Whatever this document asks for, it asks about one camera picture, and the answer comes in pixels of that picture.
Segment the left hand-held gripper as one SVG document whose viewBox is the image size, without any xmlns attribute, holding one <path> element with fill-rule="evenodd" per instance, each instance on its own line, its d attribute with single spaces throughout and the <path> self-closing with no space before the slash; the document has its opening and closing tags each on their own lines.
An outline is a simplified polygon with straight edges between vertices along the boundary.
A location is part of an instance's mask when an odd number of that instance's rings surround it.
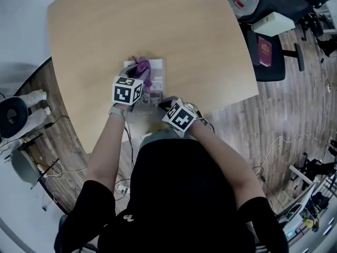
<svg viewBox="0 0 337 253">
<path fill-rule="evenodd" d="M 144 84 L 145 89 L 152 86 L 151 69 L 147 68 L 141 79 L 135 79 L 137 64 L 129 65 L 122 69 L 118 76 L 114 78 L 112 89 L 112 102 L 126 105 L 133 105 L 140 99 Z"/>
</svg>

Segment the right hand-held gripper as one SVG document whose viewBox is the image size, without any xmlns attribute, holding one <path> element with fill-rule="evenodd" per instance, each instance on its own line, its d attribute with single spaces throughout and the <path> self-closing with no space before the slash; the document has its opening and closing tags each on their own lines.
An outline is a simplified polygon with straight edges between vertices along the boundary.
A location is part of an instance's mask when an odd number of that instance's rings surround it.
<svg viewBox="0 0 337 253">
<path fill-rule="evenodd" d="M 163 99 L 157 108 L 165 113 L 162 118 L 164 123 L 183 133 L 198 118 L 194 106 L 176 96 Z"/>
</svg>

